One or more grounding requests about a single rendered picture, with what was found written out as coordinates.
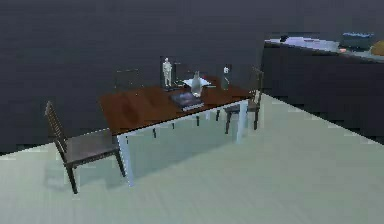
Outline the orange round food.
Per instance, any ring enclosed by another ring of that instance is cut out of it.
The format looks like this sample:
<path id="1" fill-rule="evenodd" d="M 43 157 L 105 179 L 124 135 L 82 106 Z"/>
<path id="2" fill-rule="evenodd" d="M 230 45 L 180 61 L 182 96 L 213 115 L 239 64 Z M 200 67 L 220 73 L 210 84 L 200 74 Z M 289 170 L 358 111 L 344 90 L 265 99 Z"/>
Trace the orange round food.
<path id="1" fill-rule="evenodd" d="M 370 49 L 373 55 L 384 56 L 384 40 L 376 42 Z"/>

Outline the dark kitchen counter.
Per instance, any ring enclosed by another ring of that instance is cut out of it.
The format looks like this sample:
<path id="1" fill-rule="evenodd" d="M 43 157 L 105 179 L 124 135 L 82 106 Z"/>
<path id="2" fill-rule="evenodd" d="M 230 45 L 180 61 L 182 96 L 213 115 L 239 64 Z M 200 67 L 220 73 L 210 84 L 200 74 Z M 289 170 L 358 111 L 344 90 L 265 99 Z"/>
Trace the dark kitchen counter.
<path id="1" fill-rule="evenodd" d="M 264 93 L 384 145 L 384 56 L 335 41 L 264 42 Z"/>

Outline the dark blue-rimmed pot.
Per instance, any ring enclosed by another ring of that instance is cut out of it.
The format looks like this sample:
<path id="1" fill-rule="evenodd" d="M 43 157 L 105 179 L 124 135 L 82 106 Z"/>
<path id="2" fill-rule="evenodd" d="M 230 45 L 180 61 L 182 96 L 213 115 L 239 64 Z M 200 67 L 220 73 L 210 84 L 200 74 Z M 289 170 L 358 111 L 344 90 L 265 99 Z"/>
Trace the dark blue-rimmed pot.
<path id="1" fill-rule="evenodd" d="M 370 48 L 374 35 L 369 33 L 343 33 L 339 46 L 344 48 L 367 50 Z"/>

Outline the white square plate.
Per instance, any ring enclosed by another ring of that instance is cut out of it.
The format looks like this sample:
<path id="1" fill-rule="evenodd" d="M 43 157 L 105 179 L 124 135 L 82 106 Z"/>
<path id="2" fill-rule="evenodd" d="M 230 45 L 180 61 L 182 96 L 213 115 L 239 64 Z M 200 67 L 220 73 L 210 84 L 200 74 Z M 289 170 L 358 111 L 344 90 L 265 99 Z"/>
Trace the white square plate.
<path id="1" fill-rule="evenodd" d="M 211 82 L 207 81 L 207 80 L 204 79 L 204 78 L 199 78 L 199 80 L 200 80 L 200 84 L 201 84 L 202 87 L 203 87 L 203 86 L 209 86 L 209 85 L 211 85 Z M 193 78 L 191 78 L 191 79 L 187 79 L 187 80 L 183 80 L 182 82 L 183 82 L 184 84 L 186 84 L 187 86 L 192 87 L 192 81 L 193 81 Z"/>

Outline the grey glass vase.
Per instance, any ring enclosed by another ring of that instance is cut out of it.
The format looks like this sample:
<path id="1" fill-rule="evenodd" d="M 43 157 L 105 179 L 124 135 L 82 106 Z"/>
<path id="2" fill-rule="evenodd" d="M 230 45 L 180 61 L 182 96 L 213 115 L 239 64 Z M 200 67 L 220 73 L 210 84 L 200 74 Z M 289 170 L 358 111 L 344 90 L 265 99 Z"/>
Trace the grey glass vase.
<path id="1" fill-rule="evenodd" d="M 200 72 L 196 71 L 191 82 L 191 93 L 195 97 L 200 97 L 202 92 L 202 86 L 200 81 Z"/>

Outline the white human figure statue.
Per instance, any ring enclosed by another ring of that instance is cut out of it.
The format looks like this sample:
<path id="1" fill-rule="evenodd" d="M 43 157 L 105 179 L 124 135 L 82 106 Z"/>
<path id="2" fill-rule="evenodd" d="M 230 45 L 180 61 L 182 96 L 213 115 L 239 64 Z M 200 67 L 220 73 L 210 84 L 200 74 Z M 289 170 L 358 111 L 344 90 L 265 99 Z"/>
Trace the white human figure statue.
<path id="1" fill-rule="evenodd" d="M 162 64 L 164 82 L 166 87 L 170 87 L 172 85 L 172 64 L 169 62 L 168 58 L 164 59 Z"/>

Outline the dark brown wooden chair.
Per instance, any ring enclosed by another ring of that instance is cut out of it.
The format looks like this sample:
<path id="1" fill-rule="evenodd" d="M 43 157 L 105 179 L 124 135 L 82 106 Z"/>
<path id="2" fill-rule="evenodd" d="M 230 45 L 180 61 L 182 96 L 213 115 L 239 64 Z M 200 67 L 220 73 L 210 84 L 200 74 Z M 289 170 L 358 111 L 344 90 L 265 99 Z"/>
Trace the dark brown wooden chair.
<path id="1" fill-rule="evenodd" d="M 138 69 L 117 70 L 114 75 L 114 87 L 117 92 L 133 90 L 141 87 Z"/>
<path id="2" fill-rule="evenodd" d="M 74 174 L 78 166 L 114 156 L 122 176 L 126 176 L 117 138 L 108 129 L 68 138 L 51 101 L 47 102 L 44 115 L 74 194 L 78 193 Z"/>
<path id="3" fill-rule="evenodd" d="M 247 74 L 248 85 L 246 90 L 252 95 L 252 97 L 248 100 L 247 111 L 255 114 L 253 129 L 256 130 L 258 127 L 259 111 L 261 108 L 261 98 L 263 94 L 264 72 L 253 65 L 246 66 L 243 71 Z M 224 111 L 226 112 L 225 133 L 228 133 L 231 117 L 240 112 L 240 106 L 235 105 L 227 107 Z"/>

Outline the brown white-legged dining table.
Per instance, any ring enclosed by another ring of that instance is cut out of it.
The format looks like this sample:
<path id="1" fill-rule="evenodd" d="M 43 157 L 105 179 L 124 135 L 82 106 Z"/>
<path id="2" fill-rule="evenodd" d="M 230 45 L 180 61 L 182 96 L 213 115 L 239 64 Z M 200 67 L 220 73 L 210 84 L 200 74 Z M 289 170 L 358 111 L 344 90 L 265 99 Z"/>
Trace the brown white-legged dining table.
<path id="1" fill-rule="evenodd" d="M 223 90 L 219 87 L 218 78 L 208 76 L 207 79 L 215 85 L 215 88 L 205 87 L 201 96 L 204 105 L 186 112 L 172 102 L 170 99 L 172 92 L 165 92 L 159 86 L 141 87 L 100 97 L 100 106 L 110 132 L 117 137 L 126 179 L 130 187 L 134 185 L 134 175 L 128 138 L 141 131 L 238 105 L 240 112 L 236 142 L 241 142 L 248 101 L 252 95 L 247 90 L 233 85 L 229 85 L 227 90 Z"/>

